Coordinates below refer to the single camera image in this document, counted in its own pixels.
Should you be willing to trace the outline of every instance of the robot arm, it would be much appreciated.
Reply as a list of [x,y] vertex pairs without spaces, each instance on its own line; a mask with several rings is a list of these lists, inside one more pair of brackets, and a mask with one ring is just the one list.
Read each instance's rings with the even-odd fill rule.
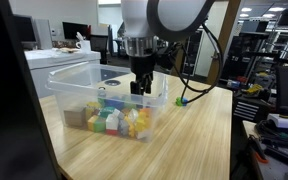
[[215,0],[121,0],[124,44],[131,71],[131,93],[150,93],[156,64],[156,36],[178,42],[193,35]]

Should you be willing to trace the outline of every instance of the computer monitor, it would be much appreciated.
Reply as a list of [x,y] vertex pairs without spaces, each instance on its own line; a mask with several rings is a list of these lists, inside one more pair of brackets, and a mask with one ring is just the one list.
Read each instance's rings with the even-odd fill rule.
[[32,16],[14,14],[14,22],[20,41],[25,49],[37,46],[37,31]]
[[87,34],[87,24],[78,24],[78,23],[71,23],[71,22],[62,22],[63,23],[63,31],[64,31],[64,38],[65,39],[77,39],[76,33],[81,33],[82,36],[88,37]]

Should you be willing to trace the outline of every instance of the wooden table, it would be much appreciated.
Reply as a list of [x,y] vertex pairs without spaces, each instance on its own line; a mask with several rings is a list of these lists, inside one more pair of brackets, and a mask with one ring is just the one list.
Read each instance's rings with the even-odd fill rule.
[[55,97],[40,99],[62,173],[69,179],[229,179],[232,92],[216,87],[178,107],[184,86],[167,78],[168,102],[149,143],[63,127]]

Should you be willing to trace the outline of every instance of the toy block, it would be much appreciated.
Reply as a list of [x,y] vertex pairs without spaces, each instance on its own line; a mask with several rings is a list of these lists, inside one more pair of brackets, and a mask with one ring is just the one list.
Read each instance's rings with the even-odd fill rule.
[[99,114],[100,114],[100,110],[99,109],[95,109],[92,115],[99,116]]
[[98,117],[94,123],[94,132],[105,132],[106,130],[106,120],[104,118]]
[[124,108],[124,102],[123,101],[117,101],[117,100],[105,99],[105,106],[114,107],[118,110],[122,110]]
[[109,114],[106,118],[106,129],[117,130],[118,129],[118,118]]
[[125,116],[124,113],[122,113],[118,109],[115,109],[112,114],[115,115],[118,119],[124,119]]
[[128,116],[128,114],[130,113],[130,111],[131,111],[131,109],[129,109],[129,108],[124,108],[124,109],[122,109],[122,113],[125,115],[125,116]]
[[85,119],[90,119],[93,115],[98,115],[101,104],[98,102],[89,102],[85,107]]
[[128,118],[128,116],[125,116],[124,120],[128,123],[129,128],[128,128],[128,135],[130,137],[135,137],[135,127],[133,122]]
[[109,114],[112,114],[114,112],[114,110],[114,107],[102,108],[99,112],[99,116],[106,119]]
[[117,130],[106,129],[106,134],[109,134],[109,135],[117,135]]
[[152,114],[152,109],[151,108],[143,108],[143,109],[140,109],[139,112],[143,112],[146,114],[146,116],[150,117],[151,114]]
[[186,106],[187,105],[187,103],[186,103],[187,101],[188,100],[186,98],[181,99],[180,97],[178,97],[178,98],[176,98],[175,104],[177,106]]
[[147,129],[145,119],[144,118],[137,118],[135,122],[135,131],[141,132]]
[[85,125],[85,110],[84,108],[75,108],[64,110],[65,124],[74,127],[83,127]]
[[142,122],[142,123],[145,124],[146,129],[151,127],[151,121],[150,121],[151,117],[150,117],[150,114],[147,114],[147,111],[140,111],[139,112],[139,118],[144,120],[144,122]]
[[137,110],[131,109],[131,111],[130,111],[129,114],[128,114],[128,118],[134,123],[135,120],[137,119],[137,117],[138,117],[138,112],[137,112]]
[[122,136],[127,136],[128,135],[128,129],[129,129],[130,125],[128,124],[127,121],[125,120],[120,120],[118,123],[118,132],[122,135]]
[[89,120],[87,120],[87,127],[90,131],[94,132],[94,123],[98,119],[98,116],[92,116]]

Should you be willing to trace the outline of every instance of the black cable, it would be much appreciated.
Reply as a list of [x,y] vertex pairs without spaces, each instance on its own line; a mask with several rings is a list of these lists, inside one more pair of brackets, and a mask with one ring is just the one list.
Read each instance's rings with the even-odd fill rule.
[[[187,81],[185,82],[185,80],[183,79],[181,73],[178,71],[177,67],[175,66],[175,63],[174,63],[172,60],[169,59],[170,62],[173,64],[174,69],[175,69],[176,73],[178,74],[180,80],[181,80],[182,83],[185,85],[184,90],[183,90],[182,95],[181,95],[181,102],[182,102],[182,104],[188,104],[188,103],[190,103],[190,102],[193,102],[193,101],[197,100],[198,98],[202,97],[203,95],[207,94],[210,90],[212,90],[212,89],[218,84],[218,81],[219,81],[220,76],[221,76],[221,74],[222,74],[223,52],[222,52],[221,46],[220,46],[218,40],[216,39],[216,37],[214,36],[214,34],[205,26],[204,23],[202,24],[202,26],[203,26],[205,32],[208,33],[208,35],[209,35],[209,37],[210,37],[210,41],[213,40],[213,41],[216,43],[216,46],[217,46],[217,47],[215,47],[215,48],[217,48],[216,50],[218,50],[218,51],[217,51],[217,56],[218,56],[218,60],[219,60],[219,68],[218,68],[217,77],[216,77],[216,80],[214,81],[214,83],[213,83],[209,88],[204,89],[204,90],[194,89],[194,88],[192,88],[191,86],[188,85],[189,80],[190,80],[190,76],[188,75]],[[179,43],[175,44],[172,49],[176,48],[176,46],[178,46],[178,45],[179,45]],[[183,49],[184,55],[185,55],[185,57],[187,58],[188,55],[187,55],[187,52],[186,52],[184,46],[181,45],[181,48]],[[171,52],[169,53],[169,58],[172,58],[173,60],[175,60],[175,58],[174,58],[174,56],[172,55]],[[186,91],[187,88],[190,89],[190,90],[193,91],[193,92],[199,92],[199,93],[201,93],[201,94],[198,95],[198,96],[196,96],[195,98],[193,98],[193,99],[191,99],[191,100],[188,100],[188,101],[186,101],[186,102],[183,102],[183,97],[184,97],[184,94],[185,94],[185,91]]]

